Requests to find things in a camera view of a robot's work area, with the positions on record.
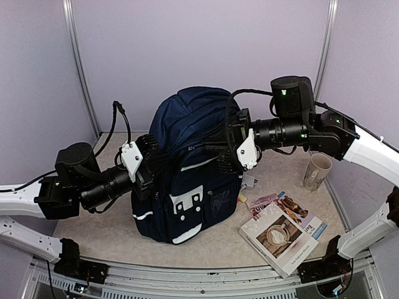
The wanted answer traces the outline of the navy blue backpack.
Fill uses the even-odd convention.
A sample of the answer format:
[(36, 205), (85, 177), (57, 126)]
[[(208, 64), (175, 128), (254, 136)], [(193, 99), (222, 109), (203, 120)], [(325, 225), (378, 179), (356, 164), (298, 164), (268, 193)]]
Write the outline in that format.
[(242, 174), (221, 172), (218, 152), (202, 144), (209, 136), (225, 135), (229, 97), (222, 88), (188, 87), (158, 107), (149, 134), (160, 153), (176, 160), (153, 178), (146, 201), (131, 193), (132, 216), (142, 236), (179, 245), (235, 212)]

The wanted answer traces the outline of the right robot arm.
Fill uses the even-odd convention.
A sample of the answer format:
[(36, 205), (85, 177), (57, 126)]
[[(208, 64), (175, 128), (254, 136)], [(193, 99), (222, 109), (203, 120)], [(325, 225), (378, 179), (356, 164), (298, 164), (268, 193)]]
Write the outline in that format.
[[(262, 152), (279, 153), (285, 147), (325, 153), (339, 161), (355, 163), (398, 184), (398, 150), (353, 118), (314, 100), (307, 77), (285, 76), (274, 79), (269, 91), (273, 118), (252, 121), (248, 109), (232, 112), (234, 97), (226, 103), (224, 128), (204, 143), (217, 152), (220, 170), (248, 171), (257, 165)], [(349, 232), (329, 241), (325, 255), (299, 266), (302, 283), (331, 278), (354, 269), (354, 257), (370, 245), (398, 229), (398, 188), (374, 215)]]

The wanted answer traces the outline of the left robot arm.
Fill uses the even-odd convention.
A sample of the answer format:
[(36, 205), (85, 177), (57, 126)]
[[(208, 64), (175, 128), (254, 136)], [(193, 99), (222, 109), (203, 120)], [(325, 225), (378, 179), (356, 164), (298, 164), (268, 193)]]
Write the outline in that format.
[(53, 264), (54, 272), (103, 284), (108, 265), (80, 256), (72, 239), (49, 237), (17, 223), (13, 216), (46, 220), (77, 217), (81, 209), (96, 214), (108, 211), (130, 191), (148, 196), (153, 178), (171, 163), (154, 141), (132, 141), (121, 150), (121, 162), (100, 171), (92, 147), (76, 143), (59, 151), (55, 171), (22, 185), (1, 190), (1, 240)]

